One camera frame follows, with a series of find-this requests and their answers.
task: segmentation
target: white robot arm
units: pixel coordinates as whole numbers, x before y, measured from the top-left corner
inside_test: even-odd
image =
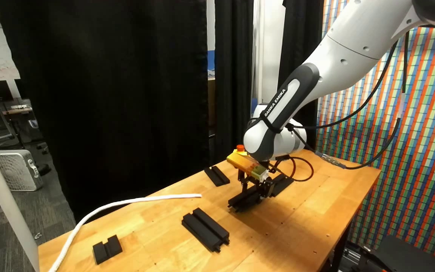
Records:
[[[304,147],[284,129],[307,103],[354,85],[406,31],[435,25],[435,0],[350,0],[320,45],[286,79],[268,105],[259,105],[244,136],[258,161]],[[295,129],[306,140],[304,129]]]

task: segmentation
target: table leg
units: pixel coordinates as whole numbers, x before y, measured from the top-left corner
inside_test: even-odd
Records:
[[[330,267],[330,272],[338,272],[338,267],[340,266],[340,261],[342,260],[343,252],[345,251],[345,245],[347,244],[347,238],[349,237],[350,224],[347,226],[345,231],[338,240],[335,246],[335,252],[333,253],[332,266]]]

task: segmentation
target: white pole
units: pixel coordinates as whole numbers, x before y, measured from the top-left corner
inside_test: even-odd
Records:
[[[1,172],[0,206],[5,213],[12,230],[16,234],[19,243],[21,243],[23,250],[28,256],[31,265],[33,265],[33,268],[36,272],[39,272],[40,267],[38,264],[38,245],[34,241],[33,235],[31,234],[31,231],[29,230],[21,211],[19,211],[18,205],[16,204],[16,201],[14,201],[14,198]]]
[[[264,0],[259,0],[258,104],[263,102]]]

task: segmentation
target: gray carpet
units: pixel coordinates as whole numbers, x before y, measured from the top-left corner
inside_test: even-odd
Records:
[[[50,154],[28,148],[38,164],[49,164],[51,172],[43,176],[43,187],[35,192],[13,192],[31,232],[42,236],[36,243],[42,244],[75,227],[73,214],[58,182]],[[12,232],[5,215],[0,210],[0,272],[31,272],[29,263],[16,235]]]

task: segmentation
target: white fan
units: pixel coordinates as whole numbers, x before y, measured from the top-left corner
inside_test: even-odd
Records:
[[[11,191],[36,191],[43,181],[28,150],[0,150],[0,170]]]

